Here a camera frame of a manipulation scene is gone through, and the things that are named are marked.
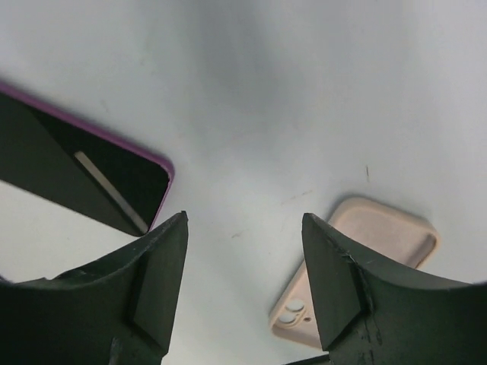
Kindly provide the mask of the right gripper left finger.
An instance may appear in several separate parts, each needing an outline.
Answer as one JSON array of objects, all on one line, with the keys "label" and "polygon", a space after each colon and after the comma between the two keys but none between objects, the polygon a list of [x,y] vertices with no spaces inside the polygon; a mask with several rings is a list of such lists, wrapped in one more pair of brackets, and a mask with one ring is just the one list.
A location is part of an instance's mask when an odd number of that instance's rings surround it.
[{"label": "right gripper left finger", "polygon": [[3,364],[159,364],[169,351],[188,245],[179,212],[53,279],[1,283]]}]

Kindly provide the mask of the pink phone black screen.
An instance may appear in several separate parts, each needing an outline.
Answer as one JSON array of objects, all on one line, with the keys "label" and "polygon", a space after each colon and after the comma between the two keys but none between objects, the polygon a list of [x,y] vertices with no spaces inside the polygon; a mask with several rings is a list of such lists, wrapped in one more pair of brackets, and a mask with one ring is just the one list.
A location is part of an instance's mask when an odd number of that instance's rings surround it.
[{"label": "pink phone black screen", "polygon": [[153,226],[173,182],[164,156],[1,84],[1,180],[127,233]]}]

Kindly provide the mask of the beige phone case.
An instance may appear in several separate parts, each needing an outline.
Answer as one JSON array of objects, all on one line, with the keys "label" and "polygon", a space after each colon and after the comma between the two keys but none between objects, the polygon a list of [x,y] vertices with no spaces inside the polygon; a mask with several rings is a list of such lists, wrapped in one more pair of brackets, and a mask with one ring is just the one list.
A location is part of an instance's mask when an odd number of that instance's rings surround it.
[{"label": "beige phone case", "polygon": [[[343,199],[327,222],[356,242],[411,268],[421,267],[441,243],[439,232],[426,219],[358,196]],[[322,348],[304,262],[269,314],[269,327],[278,338]]]}]

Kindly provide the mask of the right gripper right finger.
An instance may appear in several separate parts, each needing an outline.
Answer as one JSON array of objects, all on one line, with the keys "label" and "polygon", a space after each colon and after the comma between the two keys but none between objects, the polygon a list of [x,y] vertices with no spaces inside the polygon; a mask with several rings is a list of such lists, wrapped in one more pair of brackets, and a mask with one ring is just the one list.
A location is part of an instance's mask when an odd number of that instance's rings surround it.
[{"label": "right gripper right finger", "polygon": [[333,364],[484,364],[486,285],[430,275],[318,216],[302,242],[322,349]]}]

